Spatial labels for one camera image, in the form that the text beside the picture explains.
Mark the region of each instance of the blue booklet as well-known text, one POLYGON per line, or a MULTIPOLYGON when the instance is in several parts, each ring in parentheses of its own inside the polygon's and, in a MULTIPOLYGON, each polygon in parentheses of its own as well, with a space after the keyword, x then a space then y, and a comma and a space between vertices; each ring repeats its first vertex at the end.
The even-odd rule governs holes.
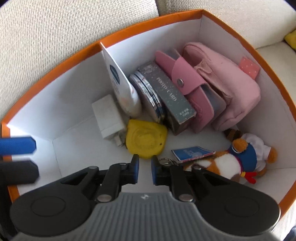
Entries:
POLYGON ((172 153, 177 158, 177 162, 184 163, 187 161, 193 161, 197 159, 201 159, 207 156, 211 156, 215 154, 215 151, 206 150, 199 146, 193 146, 189 148, 182 148, 172 150, 172 153))

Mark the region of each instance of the metal screw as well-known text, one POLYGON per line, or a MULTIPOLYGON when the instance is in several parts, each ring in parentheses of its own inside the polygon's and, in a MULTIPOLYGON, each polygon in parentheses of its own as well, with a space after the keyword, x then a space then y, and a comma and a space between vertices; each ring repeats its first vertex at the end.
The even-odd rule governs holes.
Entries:
POLYGON ((184 81, 182 79, 177 79, 177 84, 180 86, 180 87, 183 87, 184 86, 184 81))
POLYGON ((181 194, 179 196, 179 199, 182 201, 182 202, 191 202, 193 201, 193 196, 190 195, 190 194, 181 194))
POLYGON ((99 202, 110 202, 112 197, 108 194, 101 194, 97 197, 99 202))

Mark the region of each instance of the fabric upholstery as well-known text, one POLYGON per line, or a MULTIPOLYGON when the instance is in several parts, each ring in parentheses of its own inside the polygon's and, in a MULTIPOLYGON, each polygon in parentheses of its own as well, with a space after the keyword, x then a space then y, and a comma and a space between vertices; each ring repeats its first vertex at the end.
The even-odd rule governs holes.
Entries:
POLYGON ((284 0, 156 0, 159 14, 205 9, 255 48, 283 40, 296 28, 296 11, 284 0))
POLYGON ((10 0, 0 8, 0 119, 36 81, 92 42, 158 16, 154 0, 10 0))
POLYGON ((277 74, 296 103, 296 52, 286 42, 259 48, 257 51, 277 74))

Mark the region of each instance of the pink leather wallet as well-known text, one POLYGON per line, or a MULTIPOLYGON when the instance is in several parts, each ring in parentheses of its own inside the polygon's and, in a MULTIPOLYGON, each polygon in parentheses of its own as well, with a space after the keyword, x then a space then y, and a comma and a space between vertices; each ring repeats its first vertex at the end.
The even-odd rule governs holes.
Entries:
POLYGON ((201 131, 225 110, 225 101, 176 50, 168 54, 157 51, 155 62, 196 110, 197 115, 191 122, 195 132, 201 131))

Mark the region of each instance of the stuffed animal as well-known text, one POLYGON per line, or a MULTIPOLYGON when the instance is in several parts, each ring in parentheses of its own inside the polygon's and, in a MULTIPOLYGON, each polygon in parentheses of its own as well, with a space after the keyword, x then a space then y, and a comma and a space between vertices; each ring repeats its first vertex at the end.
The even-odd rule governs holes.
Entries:
POLYGON ((240 178, 244 177, 249 183, 255 184, 254 177, 266 173, 266 163, 276 161, 276 150, 264 145, 262 139, 250 133, 242 134, 233 129, 224 133, 232 141, 228 150, 217 151, 213 156, 196 160, 185 166, 185 170, 191 170, 193 165, 198 165, 233 181, 239 182, 240 178))

